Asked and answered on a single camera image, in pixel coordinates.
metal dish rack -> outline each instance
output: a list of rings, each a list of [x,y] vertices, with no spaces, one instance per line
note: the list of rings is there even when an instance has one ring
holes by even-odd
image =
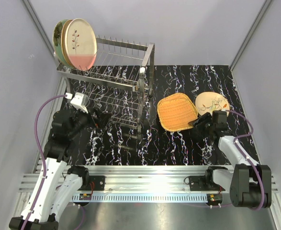
[[[135,44],[97,37],[98,51],[94,66],[83,71],[59,64],[71,93],[69,79],[89,82],[84,94],[87,106],[112,112],[111,122],[137,129],[141,136],[144,103],[153,93],[155,44]]]

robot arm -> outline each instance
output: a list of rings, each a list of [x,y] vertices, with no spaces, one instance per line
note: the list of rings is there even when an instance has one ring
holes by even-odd
[[[238,151],[237,147],[234,145],[234,136],[224,136],[219,139],[218,148],[226,155],[231,165],[235,166],[237,164],[250,165],[244,156]],[[239,147],[243,150],[246,156],[250,158],[254,165],[259,165],[259,163],[254,160],[245,149],[238,143]],[[215,169],[213,171],[213,182],[220,185],[226,191],[230,192],[230,186],[232,182],[232,174],[225,169]]]
[[[227,114],[224,111],[213,111],[204,114],[192,124],[195,134],[201,138],[208,137],[211,142],[217,142],[218,148],[226,155],[234,167],[231,174],[221,167],[209,167],[205,173],[207,184],[219,185],[230,193],[235,207],[258,207],[261,201],[261,190],[251,161],[259,172],[264,187],[263,208],[271,205],[271,170],[267,165],[260,165],[254,160],[231,135],[227,127]]]
[[[56,191],[61,174],[67,166],[72,150],[74,138],[86,127],[103,128],[108,123],[111,114],[102,114],[99,110],[85,107],[86,98],[76,94],[71,104],[76,109],[60,110],[53,116],[52,129],[49,140],[45,145],[46,175],[40,171],[39,179],[35,185],[33,195],[20,217],[11,219],[11,230],[57,230],[58,221],[71,200],[73,194],[79,189],[85,189],[90,184],[88,169],[82,166],[72,166],[67,176]]]

woven placemat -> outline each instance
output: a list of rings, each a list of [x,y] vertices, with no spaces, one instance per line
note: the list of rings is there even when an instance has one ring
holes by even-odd
[[[188,123],[198,118],[198,112],[189,97],[176,93],[160,100],[157,114],[162,127],[170,132],[193,128]]]

decorated plate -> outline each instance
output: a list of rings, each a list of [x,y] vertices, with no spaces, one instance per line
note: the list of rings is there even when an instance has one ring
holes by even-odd
[[[72,22],[72,20],[68,20],[66,21],[66,23],[64,24],[63,26],[63,30],[62,30],[62,35],[61,35],[61,43],[62,43],[62,53],[64,55],[64,59],[65,61],[70,65],[72,66],[73,68],[75,68],[73,66],[73,64],[70,62],[69,58],[68,58],[68,54],[66,52],[66,46],[65,46],[65,34],[67,32],[67,28],[68,28],[68,25]]]
[[[97,55],[97,41],[88,22],[77,18],[68,25],[65,49],[75,68],[89,70],[92,67]]]
[[[195,106],[201,116],[207,112],[213,114],[214,110],[230,110],[227,99],[216,92],[200,93],[196,98]]]
[[[65,66],[72,68],[72,66],[66,62],[63,52],[62,52],[62,48],[61,48],[61,46],[62,46],[61,35],[62,35],[62,30],[63,30],[63,26],[64,26],[65,22],[67,22],[67,20],[61,20],[59,23],[57,23],[57,25],[54,28],[53,37],[52,37],[53,47],[54,47],[58,60],[61,63],[63,63]]]

white wall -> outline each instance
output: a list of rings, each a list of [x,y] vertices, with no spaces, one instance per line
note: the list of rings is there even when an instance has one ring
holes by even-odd
[[[230,65],[264,0],[30,0],[50,39],[84,18],[96,36],[156,44],[158,65]]]
[[[20,0],[0,0],[0,230],[8,228],[24,173],[36,158],[34,119],[54,95],[54,61]],[[49,107],[39,120],[39,136]]]
[[[234,69],[259,156],[281,194],[281,0],[275,0]]]

